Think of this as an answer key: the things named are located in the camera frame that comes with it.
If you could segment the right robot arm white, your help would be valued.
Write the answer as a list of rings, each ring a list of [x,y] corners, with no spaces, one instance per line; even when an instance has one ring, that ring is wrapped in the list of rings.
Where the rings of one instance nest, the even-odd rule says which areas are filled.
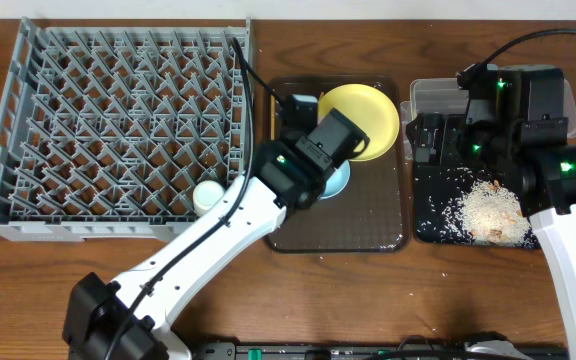
[[[487,169],[518,197],[546,257],[568,341],[576,359],[576,145],[568,120],[426,113],[406,128],[416,169],[450,165]]]

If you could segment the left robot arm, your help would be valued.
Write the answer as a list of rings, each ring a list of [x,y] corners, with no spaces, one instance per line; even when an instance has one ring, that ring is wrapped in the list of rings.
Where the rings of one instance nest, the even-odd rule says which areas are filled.
[[[308,133],[262,144],[217,203],[160,251],[104,282],[96,273],[72,289],[62,332],[77,359],[189,359],[172,326],[189,301],[291,210],[311,207],[327,180],[360,155],[368,135],[331,110]]]

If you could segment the small white cup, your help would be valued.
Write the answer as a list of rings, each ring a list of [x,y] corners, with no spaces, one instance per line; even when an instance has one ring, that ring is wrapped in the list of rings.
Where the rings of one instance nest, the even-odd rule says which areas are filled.
[[[192,192],[193,209],[197,216],[205,215],[223,197],[224,188],[213,180],[198,183]]]

